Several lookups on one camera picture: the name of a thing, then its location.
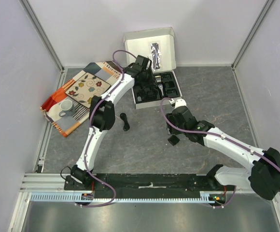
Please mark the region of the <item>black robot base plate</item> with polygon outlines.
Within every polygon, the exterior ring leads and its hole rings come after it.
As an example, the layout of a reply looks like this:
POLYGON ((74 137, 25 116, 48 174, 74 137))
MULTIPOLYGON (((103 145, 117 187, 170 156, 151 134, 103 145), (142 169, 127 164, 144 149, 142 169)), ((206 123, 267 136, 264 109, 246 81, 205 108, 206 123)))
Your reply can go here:
POLYGON ((212 176, 196 174, 96 174, 111 185, 116 199, 199 198, 201 191, 227 192, 212 176))

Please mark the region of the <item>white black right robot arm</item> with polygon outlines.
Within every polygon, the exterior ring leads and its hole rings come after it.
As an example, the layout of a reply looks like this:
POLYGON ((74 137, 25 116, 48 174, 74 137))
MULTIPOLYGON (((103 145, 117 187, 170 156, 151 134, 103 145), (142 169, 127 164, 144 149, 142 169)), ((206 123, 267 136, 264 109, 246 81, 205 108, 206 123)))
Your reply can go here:
POLYGON ((183 134, 191 142, 217 150, 242 165, 229 168, 221 165, 207 177, 207 186, 218 190, 223 185, 245 186, 266 200, 280 192, 280 152, 246 144, 222 132, 213 124, 198 121, 186 106, 164 115, 170 134, 183 134))

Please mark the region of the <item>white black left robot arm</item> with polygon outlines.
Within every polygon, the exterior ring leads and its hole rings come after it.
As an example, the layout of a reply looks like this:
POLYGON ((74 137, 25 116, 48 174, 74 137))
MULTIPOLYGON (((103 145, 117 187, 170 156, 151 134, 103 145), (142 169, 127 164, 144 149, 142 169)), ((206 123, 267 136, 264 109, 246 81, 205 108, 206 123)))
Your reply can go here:
POLYGON ((138 55, 135 62, 120 69, 121 76, 109 90, 100 97, 92 98, 89 134, 80 158, 70 171, 79 189, 90 188, 94 181, 89 171, 94 169, 96 154, 103 137, 115 123, 115 105, 135 84, 154 82, 151 65, 152 61, 149 58, 138 55))

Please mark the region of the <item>silver black hair clipper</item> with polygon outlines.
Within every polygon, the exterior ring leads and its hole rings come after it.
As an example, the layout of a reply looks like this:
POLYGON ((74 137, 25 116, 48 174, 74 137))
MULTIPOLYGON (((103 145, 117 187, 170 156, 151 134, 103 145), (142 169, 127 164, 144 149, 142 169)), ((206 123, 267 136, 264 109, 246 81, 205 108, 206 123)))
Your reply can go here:
POLYGON ((155 75, 154 78, 157 82, 157 87, 159 89, 160 98, 164 98, 165 94, 164 94, 164 86, 163 86, 163 83, 162 83, 162 76, 161 75, 155 75))

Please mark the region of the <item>white cardboard clipper box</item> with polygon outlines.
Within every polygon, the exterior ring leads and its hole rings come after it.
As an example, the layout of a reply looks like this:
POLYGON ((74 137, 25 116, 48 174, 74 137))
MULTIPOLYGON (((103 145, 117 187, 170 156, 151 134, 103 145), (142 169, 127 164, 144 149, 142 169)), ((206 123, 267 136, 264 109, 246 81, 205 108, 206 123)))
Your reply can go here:
MULTIPOLYGON (((126 55, 126 60, 128 65, 135 62, 136 59, 133 57, 133 55, 141 55, 152 60, 151 57, 152 43, 159 44, 160 63, 161 63, 161 68, 159 70, 154 70, 153 65, 151 65, 153 74, 164 73, 164 72, 174 73, 174 70, 176 69, 177 65, 175 60, 174 31, 172 27, 148 29, 148 30, 135 31, 135 32, 126 32, 124 34, 124 46, 125 46, 125 50, 129 52, 126 55)), ((179 91, 181 96, 173 99, 177 100, 182 97, 182 92, 180 87, 179 87, 179 91)), ((136 104, 134 94, 133 94, 133 98, 134 98, 136 109, 156 107, 159 106, 161 103, 161 100, 158 100, 153 102, 136 104)))

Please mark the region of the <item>black clipper guard comb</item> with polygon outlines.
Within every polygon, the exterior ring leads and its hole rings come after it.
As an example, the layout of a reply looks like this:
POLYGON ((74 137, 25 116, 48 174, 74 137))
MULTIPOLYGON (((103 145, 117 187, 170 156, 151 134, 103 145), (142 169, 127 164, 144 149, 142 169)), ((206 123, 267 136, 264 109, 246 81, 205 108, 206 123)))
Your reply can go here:
POLYGON ((175 146, 179 141, 180 141, 180 139, 179 139, 176 135, 171 135, 171 136, 168 138, 168 142, 169 142, 172 146, 175 146))

